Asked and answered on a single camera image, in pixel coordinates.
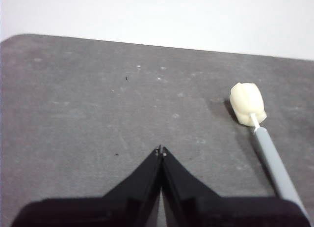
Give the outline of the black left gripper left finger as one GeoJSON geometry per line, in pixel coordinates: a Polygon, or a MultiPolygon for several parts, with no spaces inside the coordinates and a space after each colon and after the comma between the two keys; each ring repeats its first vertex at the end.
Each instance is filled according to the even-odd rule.
{"type": "Polygon", "coordinates": [[[44,199],[23,207],[14,227],[143,227],[160,194],[158,146],[102,197],[44,199]]]}

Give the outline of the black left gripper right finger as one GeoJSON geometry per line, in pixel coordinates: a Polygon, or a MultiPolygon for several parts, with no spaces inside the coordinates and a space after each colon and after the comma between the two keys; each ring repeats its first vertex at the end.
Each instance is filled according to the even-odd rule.
{"type": "Polygon", "coordinates": [[[162,192],[167,217],[178,227],[308,227],[292,201],[276,197],[223,197],[161,148],[162,192]]]}

